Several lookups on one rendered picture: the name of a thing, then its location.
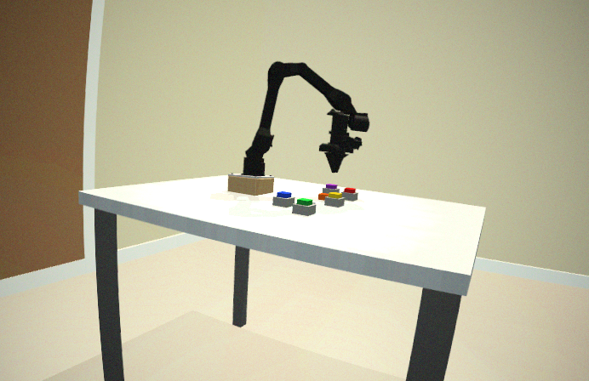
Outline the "red button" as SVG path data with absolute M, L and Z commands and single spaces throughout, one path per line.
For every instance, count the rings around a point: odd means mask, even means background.
M 345 197 L 346 201 L 352 201 L 355 202 L 357 200 L 357 195 L 358 192 L 356 192 L 357 189 L 353 189 L 353 188 L 345 188 L 344 191 L 342 191 L 342 197 Z

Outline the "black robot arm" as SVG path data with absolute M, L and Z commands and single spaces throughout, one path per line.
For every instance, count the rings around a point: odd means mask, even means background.
M 347 130 L 348 125 L 351 131 L 368 132 L 368 113 L 357 113 L 349 94 L 333 88 L 317 73 L 312 71 L 305 62 L 274 62 L 268 71 L 268 90 L 266 102 L 261 113 L 260 126 L 254 136 L 252 145 L 245 151 L 246 157 L 243 158 L 243 173 L 240 175 L 265 176 L 265 163 L 262 157 L 272 147 L 274 134 L 271 134 L 271 124 L 277 101 L 277 93 L 285 77 L 297 75 L 300 75 L 315 87 L 326 98 L 329 104 L 333 106 L 333 109 L 328 112 L 328 115 L 332 116 L 332 128 Z M 362 139 L 358 137 L 355 139 L 349 137 L 349 133 L 348 136 L 342 135 L 340 142 L 357 150 L 363 143 Z

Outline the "green button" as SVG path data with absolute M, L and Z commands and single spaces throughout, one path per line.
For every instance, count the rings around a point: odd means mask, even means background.
M 310 216 L 316 213 L 317 204 L 312 204 L 312 199 L 297 199 L 297 203 L 293 204 L 292 213 Z

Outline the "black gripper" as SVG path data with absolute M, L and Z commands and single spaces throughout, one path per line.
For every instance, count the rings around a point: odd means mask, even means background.
M 319 146 L 319 151 L 326 151 L 324 154 L 328 159 L 332 173 L 338 173 L 343 159 L 349 155 L 346 152 L 353 153 L 353 149 L 340 142 L 342 135 L 348 136 L 347 130 L 332 128 L 329 134 L 331 134 L 330 142 L 328 144 L 322 143 Z

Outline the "purple button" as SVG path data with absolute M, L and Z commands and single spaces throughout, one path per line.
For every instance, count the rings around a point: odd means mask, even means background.
M 326 187 L 323 188 L 323 193 L 329 194 L 330 192 L 340 193 L 340 189 L 337 188 L 337 185 L 327 184 Z

